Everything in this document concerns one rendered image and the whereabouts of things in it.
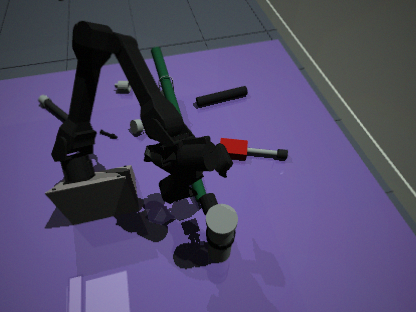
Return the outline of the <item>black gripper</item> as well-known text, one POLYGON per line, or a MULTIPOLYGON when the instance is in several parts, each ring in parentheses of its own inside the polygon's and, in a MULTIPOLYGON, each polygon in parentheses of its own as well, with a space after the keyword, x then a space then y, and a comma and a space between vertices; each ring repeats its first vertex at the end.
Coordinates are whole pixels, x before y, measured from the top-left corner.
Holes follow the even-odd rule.
MULTIPOLYGON (((230 167, 232 167, 233 162, 223 144, 218 143, 215 147, 218 150, 218 164, 215 170, 220 176, 226 178, 226 173, 230 167)), ((204 171, 183 170, 179 174, 170 174, 166 178, 162 179, 159 182, 162 199, 165 202, 172 204, 173 202, 177 202, 182 199, 197 196, 197 191, 189 186, 203 178, 203 172, 204 171)))

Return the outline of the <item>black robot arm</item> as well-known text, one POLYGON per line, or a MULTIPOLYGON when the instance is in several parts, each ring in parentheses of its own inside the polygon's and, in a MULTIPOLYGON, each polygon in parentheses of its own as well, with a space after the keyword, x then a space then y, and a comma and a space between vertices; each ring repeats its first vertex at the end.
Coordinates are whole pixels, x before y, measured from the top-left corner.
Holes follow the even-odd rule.
POLYGON ((111 53, 115 53, 139 101, 147 136, 160 142, 146 146, 144 162, 153 162, 172 175, 183 170, 216 169, 218 150, 210 136, 195 138, 175 106, 160 92, 133 36, 112 32, 107 25, 80 21, 73 28, 72 48, 77 67, 69 115, 59 127, 51 153, 54 162, 61 163, 63 185, 87 181, 96 175, 89 158, 97 136, 91 117, 100 69, 110 60, 111 53))

